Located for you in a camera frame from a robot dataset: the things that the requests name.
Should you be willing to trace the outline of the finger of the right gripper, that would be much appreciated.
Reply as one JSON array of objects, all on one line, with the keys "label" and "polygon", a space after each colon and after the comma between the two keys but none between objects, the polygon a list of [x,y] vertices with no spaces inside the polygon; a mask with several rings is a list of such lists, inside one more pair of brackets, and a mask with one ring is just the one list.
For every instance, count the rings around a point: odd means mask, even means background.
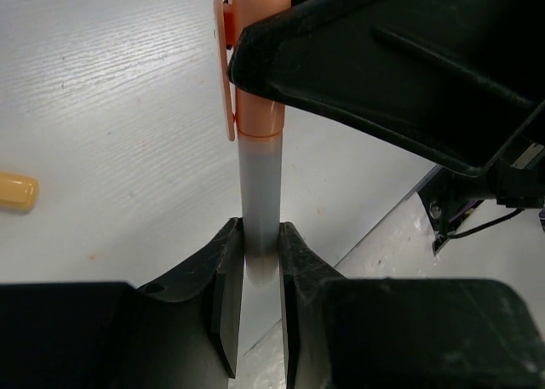
[{"label": "finger of the right gripper", "polygon": [[544,0],[293,0],[250,27],[264,98],[459,174],[483,174],[544,115]]}]

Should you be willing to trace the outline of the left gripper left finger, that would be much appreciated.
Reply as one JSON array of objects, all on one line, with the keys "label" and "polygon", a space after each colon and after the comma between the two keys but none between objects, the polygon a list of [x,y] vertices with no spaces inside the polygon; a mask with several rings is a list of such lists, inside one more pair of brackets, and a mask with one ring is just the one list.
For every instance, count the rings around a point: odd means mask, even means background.
[{"label": "left gripper left finger", "polygon": [[3,284],[2,387],[227,387],[238,360],[242,247],[242,222],[232,218],[139,288]]}]

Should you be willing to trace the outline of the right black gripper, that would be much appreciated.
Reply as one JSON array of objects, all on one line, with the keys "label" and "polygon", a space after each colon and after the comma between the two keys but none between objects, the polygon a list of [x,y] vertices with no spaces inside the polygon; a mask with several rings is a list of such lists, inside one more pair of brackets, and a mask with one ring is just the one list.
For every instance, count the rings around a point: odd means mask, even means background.
[{"label": "right black gripper", "polygon": [[[416,193],[433,230],[434,253],[450,240],[481,232],[512,219],[524,210],[537,210],[543,224],[544,115],[535,117],[485,174],[467,177],[437,167],[422,180]],[[462,223],[485,200],[494,200],[513,212],[459,232]]]}]

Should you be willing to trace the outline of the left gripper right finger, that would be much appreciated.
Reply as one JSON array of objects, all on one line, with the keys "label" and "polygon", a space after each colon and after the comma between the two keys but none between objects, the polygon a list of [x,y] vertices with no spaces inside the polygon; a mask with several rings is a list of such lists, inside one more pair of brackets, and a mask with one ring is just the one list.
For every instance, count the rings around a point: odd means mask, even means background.
[{"label": "left gripper right finger", "polygon": [[541,388],[544,344],[524,300],[479,278],[348,278],[279,233],[289,388]]}]

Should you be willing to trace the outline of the orange highlighter pen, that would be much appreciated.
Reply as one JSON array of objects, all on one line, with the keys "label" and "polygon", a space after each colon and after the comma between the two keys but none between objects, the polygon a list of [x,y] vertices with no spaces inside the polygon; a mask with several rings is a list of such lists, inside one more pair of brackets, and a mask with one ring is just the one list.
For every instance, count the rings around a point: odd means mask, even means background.
[{"label": "orange highlighter pen", "polygon": [[238,137],[244,227],[244,258],[256,287],[269,283],[278,266],[283,138]]}]

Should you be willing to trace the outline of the small orange cap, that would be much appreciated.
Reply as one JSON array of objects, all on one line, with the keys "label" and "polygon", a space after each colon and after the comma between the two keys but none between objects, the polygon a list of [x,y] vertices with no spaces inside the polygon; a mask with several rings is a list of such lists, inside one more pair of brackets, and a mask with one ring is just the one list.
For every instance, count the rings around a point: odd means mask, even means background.
[{"label": "small orange cap", "polygon": [[1,172],[1,209],[29,212],[36,205],[38,193],[39,183],[35,178],[21,174]]}]

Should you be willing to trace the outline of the orange highlighter cap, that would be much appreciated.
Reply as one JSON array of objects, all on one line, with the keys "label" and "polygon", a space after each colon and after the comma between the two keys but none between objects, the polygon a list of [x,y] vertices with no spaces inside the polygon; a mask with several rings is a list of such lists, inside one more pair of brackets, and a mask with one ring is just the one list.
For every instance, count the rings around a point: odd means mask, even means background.
[{"label": "orange highlighter cap", "polygon": [[280,147],[285,106],[258,94],[258,82],[235,77],[266,76],[271,47],[255,39],[250,27],[290,5],[291,0],[213,0],[227,138],[240,145],[263,146],[266,152]]}]

